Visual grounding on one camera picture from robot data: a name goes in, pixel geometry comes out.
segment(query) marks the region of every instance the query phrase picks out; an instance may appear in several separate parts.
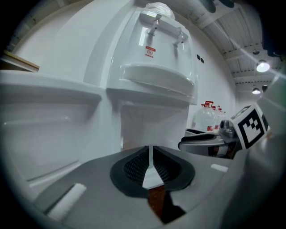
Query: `ceiling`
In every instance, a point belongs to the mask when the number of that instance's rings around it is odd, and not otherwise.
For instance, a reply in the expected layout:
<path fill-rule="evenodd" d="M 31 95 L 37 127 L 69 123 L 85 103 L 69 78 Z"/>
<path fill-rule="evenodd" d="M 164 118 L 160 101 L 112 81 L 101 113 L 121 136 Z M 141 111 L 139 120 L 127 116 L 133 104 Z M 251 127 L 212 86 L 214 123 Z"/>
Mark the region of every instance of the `ceiling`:
<path fill-rule="evenodd" d="M 7 46 L 8 51 L 42 19 L 80 0 L 43 0 L 38 3 L 19 24 Z M 214 0 L 216 12 L 209 13 L 199 0 L 160 0 L 172 10 L 191 20 L 215 44 L 225 58 L 236 84 L 271 82 L 282 62 L 278 57 L 269 57 L 262 49 L 262 29 L 258 13 L 249 5 L 235 4 L 228 8 Z M 258 55 L 252 54 L 258 49 Z M 266 60 L 272 70 L 266 73 L 254 71 L 258 60 Z"/>

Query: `water dispenser tap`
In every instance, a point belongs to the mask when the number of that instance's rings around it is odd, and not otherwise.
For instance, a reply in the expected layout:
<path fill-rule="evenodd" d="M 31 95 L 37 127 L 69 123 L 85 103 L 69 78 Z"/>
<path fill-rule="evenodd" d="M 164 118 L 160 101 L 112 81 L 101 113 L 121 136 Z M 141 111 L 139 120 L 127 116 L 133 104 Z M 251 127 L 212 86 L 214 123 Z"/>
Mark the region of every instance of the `water dispenser tap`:
<path fill-rule="evenodd" d="M 179 32 L 178 39 L 173 43 L 174 46 L 178 46 L 179 43 L 184 43 L 184 35 L 181 27 L 178 28 L 178 32 Z"/>
<path fill-rule="evenodd" d="M 156 29 L 158 29 L 158 26 L 160 24 L 159 19 L 161 17 L 162 17 L 162 15 L 160 15 L 160 14 L 156 15 L 156 20 L 153 21 L 152 29 L 150 29 L 150 31 L 148 32 L 149 36 L 155 36 L 155 31 L 156 31 Z"/>

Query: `gray surface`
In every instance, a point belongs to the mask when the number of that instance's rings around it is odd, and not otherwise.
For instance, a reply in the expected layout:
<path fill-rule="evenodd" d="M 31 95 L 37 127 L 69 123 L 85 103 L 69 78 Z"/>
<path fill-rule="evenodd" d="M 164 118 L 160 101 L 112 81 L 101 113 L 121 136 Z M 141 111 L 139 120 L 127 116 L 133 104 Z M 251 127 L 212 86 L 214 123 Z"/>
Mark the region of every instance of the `gray surface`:
<path fill-rule="evenodd" d="M 87 186 L 87 191 L 63 223 L 79 229 L 237 227 L 261 205 L 281 180 L 286 167 L 285 142 L 284 136 L 264 139 L 251 149 L 239 151 L 233 160 L 162 147 L 190 162 L 196 170 L 188 187 L 171 192 L 173 204 L 180 206 L 186 214 L 167 225 L 156 218 L 146 199 L 123 195 L 109 178 L 113 163 L 138 149 L 87 162 L 56 182 L 63 187 L 74 182 Z M 224 173 L 212 169 L 212 164 L 229 169 Z"/>
<path fill-rule="evenodd" d="M 200 203 L 196 201 L 196 203 L 198 203 L 196 205 L 193 204 L 193 200 L 187 202 L 188 197 L 191 198 L 191 195 L 194 195 L 196 192 L 196 187 L 173 192 L 171 194 L 173 202 L 185 209 L 188 209 L 188 213 L 164 226 L 164 228 L 221 228 L 222 218 L 225 210 L 233 197 L 233 194 L 238 186 L 239 179 L 243 174 L 246 155 L 246 151 L 239 151 L 234 160 L 210 157 L 211 159 L 219 159 L 219 161 L 226 160 L 230 162 L 228 171 L 226 173 L 221 172 L 222 175 L 219 178 L 216 178 L 216 180 L 218 180 L 216 184 L 215 182 L 212 182 L 210 185 L 205 183 L 204 186 L 206 189 L 208 189 L 208 193 L 204 193 L 199 196 L 198 198 L 200 199 Z M 203 168 L 201 168 L 200 171 L 196 170 L 196 175 L 199 176 L 200 174 L 201 177 L 198 179 L 200 182 L 202 182 L 201 179 L 208 179 L 208 176 L 211 176 L 210 173 L 206 174 L 203 171 Z"/>
<path fill-rule="evenodd" d="M 125 196 L 109 177 L 112 165 L 140 148 L 116 153 L 86 162 L 56 181 L 37 199 L 48 201 L 45 196 L 61 186 L 68 189 L 74 183 L 87 187 L 85 193 L 72 208 L 64 225 L 77 229 L 90 228 L 155 228 L 162 225 L 148 205 L 147 199 Z"/>
<path fill-rule="evenodd" d="M 281 181 L 286 167 L 285 136 L 264 139 L 249 150 L 239 151 L 228 171 L 203 200 L 165 229 L 241 228 Z M 171 194 L 179 206 L 190 208 L 191 188 Z"/>
<path fill-rule="evenodd" d="M 162 148 L 190 162 L 195 168 L 196 174 L 191 185 L 183 190 L 171 193 L 173 204 L 180 206 L 187 212 L 209 195 L 225 174 L 224 172 L 215 170 L 210 166 L 212 164 L 218 164 L 229 167 L 232 163 L 232 160 L 230 159 L 206 157 L 167 149 L 165 147 Z"/>

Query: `red label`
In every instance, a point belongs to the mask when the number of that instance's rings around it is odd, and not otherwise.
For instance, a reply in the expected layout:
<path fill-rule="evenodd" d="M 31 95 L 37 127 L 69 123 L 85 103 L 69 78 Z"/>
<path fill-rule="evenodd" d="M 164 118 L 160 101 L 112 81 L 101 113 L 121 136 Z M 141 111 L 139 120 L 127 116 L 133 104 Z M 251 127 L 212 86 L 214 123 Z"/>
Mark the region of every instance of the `red label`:
<path fill-rule="evenodd" d="M 149 47 L 149 46 L 146 46 L 146 48 L 149 49 L 149 50 L 151 50 L 151 51 L 153 51 L 153 52 L 156 52 L 156 49 L 155 49 L 155 48 L 151 48 L 151 47 Z"/>

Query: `white wall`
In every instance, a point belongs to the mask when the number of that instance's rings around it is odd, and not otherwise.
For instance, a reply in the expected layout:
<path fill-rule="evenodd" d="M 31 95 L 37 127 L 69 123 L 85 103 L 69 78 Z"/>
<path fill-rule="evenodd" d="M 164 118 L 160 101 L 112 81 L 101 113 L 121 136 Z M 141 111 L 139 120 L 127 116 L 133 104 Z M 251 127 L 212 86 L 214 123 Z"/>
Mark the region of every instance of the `white wall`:
<path fill-rule="evenodd" d="M 62 29 L 56 35 L 54 33 L 56 42 L 52 42 L 52 38 L 50 38 L 49 45 L 44 45 L 49 47 L 47 52 L 34 50 L 37 48 L 32 46 L 33 37 L 37 37 L 40 41 L 39 34 L 44 36 L 44 31 L 49 32 L 49 29 L 53 24 L 56 25 L 57 21 L 59 24 L 63 24 L 63 18 L 67 19 L 67 15 L 71 17 L 72 13 L 66 13 L 62 17 L 56 16 L 49 20 L 49 26 L 41 27 L 41 33 L 37 32 L 30 36 L 30 40 L 24 45 L 25 52 L 22 52 L 29 55 L 22 57 L 37 64 L 36 59 L 38 59 L 38 63 L 39 60 L 42 63 L 43 56 L 45 56 L 43 64 L 40 64 L 40 72 L 102 86 L 102 71 L 106 71 L 105 68 L 109 67 L 109 65 L 104 66 L 105 59 L 117 28 L 120 27 L 122 21 L 128 20 L 127 17 L 136 7 L 139 5 L 142 7 L 146 3 L 146 1 L 134 0 L 93 1 L 61 26 Z M 189 27 L 187 19 L 177 13 L 175 15 L 178 22 L 189 28 L 194 45 L 193 55 L 199 54 L 205 62 L 203 64 L 198 59 L 195 61 L 199 78 L 198 105 L 190 106 L 187 127 L 191 125 L 194 112 L 206 100 L 214 101 L 214 105 L 220 105 L 227 115 L 232 115 L 235 112 L 235 84 L 225 60 L 199 28 L 194 25 Z M 69 34 L 71 39 L 67 40 L 66 34 Z M 82 42 L 83 34 L 89 34 L 85 42 Z"/>
<path fill-rule="evenodd" d="M 192 36 L 194 52 L 204 59 L 204 64 L 196 59 L 198 68 L 198 104 L 191 105 L 187 127 L 191 127 L 194 113 L 201 108 L 205 101 L 213 101 L 214 106 L 220 105 L 231 117 L 236 110 L 236 85 L 231 71 L 210 39 L 196 26 L 188 27 L 189 22 L 182 16 L 175 14 L 176 20 L 183 24 Z"/>
<path fill-rule="evenodd" d="M 90 1 L 83 0 L 68 5 L 40 21 L 21 39 L 14 48 L 13 53 L 41 66 L 44 55 L 51 47 L 57 32 Z"/>
<path fill-rule="evenodd" d="M 241 110 L 245 106 L 250 106 L 257 102 L 257 100 L 261 97 L 261 94 L 255 95 L 252 94 L 252 91 L 248 92 L 238 92 L 238 106 L 237 106 L 237 111 Z"/>
<path fill-rule="evenodd" d="M 252 94 L 253 84 L 238 84 L 236 86 L 236 112 L 244 108 L 245 106 L 250 106 L 257 102 L 259 98 L 263 95 L 262 86 L 270 85 L 270 83 L 255 83 L 255 86 L 261 91 L 260 94 Z"/>

